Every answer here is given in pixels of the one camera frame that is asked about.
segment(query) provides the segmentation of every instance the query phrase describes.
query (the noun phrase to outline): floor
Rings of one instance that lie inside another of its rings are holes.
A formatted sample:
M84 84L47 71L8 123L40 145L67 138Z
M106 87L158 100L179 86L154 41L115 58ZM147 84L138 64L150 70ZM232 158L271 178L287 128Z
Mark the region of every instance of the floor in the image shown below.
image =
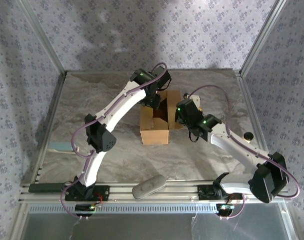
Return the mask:
M67 74L56 110L49 142L69 143L73 132L84 124L84 117L96 114L120 92L131 72ZM232 70L171 70L169 89L181 94L205 85L218 85L229 93L232 102L231 128L242 135L252 132L235 74ZM205 114L225 120L227 103L217 89L198 92ZM115 147L105 156L97 175L98 182L137 182L162 174L169 180L212 180L223 172L242 174L245 168L227 152L203 140L193 143L188 130L170 131L168 145L144 146L139 132L139 105L132 108L116 126ZM89 146L85 132L76 139L80 151ZM71 153L47 151L39 181L42 183L71 181L80 173L84 160Z

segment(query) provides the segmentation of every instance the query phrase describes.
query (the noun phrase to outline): cardboard box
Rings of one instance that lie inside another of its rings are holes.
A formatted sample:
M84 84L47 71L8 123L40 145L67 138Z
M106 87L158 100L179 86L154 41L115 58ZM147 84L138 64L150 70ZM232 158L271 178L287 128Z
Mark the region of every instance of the cardboard box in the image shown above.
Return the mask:
M167 145L169 130L183 128L175 122L176 104L182 100L181 92L168 90L158 94L161 96L159 109L141 106L140 132L144 145Z

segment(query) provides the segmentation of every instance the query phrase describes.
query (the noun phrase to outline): wallpaper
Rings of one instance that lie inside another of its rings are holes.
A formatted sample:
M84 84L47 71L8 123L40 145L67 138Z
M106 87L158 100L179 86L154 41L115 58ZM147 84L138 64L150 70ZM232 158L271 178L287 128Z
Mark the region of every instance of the wallpaper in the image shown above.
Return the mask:
M304 0L289 0L246 80L269 150L299 180L294 206L304 233Z
M29 0L64 68L240 69L275 0Z
M0 239L35 164L58 75L16 1L0 0Z

